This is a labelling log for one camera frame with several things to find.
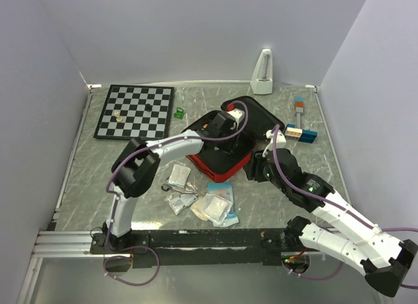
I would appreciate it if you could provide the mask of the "red black medicine case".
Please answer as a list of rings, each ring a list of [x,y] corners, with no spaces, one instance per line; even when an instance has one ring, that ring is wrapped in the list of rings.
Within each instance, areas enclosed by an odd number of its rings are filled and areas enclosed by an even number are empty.
[[[256,99],[245,95],[236,100],[245,103],[249,112],[243,132],[228,141],[205,143],[198,154],[187,156],[214,182],[225,182],[243,168],[250,161],[256,142],[266,140],[267,131],[276,125],[285,129],[285,124]]]

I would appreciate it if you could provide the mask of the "white gauze packet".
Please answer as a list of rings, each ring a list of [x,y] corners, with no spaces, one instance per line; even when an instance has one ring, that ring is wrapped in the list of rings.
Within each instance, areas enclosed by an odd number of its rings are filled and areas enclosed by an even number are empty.
[[[206,194],[202,200],[201,212],[213,223],[221,224],[226,219],[232,205],[232,201],[221,196]]]

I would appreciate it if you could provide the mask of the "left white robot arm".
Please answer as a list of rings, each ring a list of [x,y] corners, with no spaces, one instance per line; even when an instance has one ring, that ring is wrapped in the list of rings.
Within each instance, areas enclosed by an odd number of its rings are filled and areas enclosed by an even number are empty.
[[[114,162],[106,191],[114,201],[103,224],[106,246],[115,253],[126,250],[138,198],[145,194],[158,168],[187,157],[213,182],[225,182],[250,159],[255,141],[245,132],[248,109],[240,101],[232,110],[205,114],[180,134],[156,141],[131,139]]]

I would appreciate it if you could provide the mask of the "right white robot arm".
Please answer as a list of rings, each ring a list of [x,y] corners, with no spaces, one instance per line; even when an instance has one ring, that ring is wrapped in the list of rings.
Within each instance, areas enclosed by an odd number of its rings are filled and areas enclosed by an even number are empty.
[[[322,219],[325,230],[301,216],[290,220],[285,243],[291,250],[318,250],[357,270],[373,287],[394,297],[417,255],[417,244],[400,240],[356,211],[321,177],[304,172],[286,148],[256,151],[245,165],[248,180],[270,182],[290,202]]]

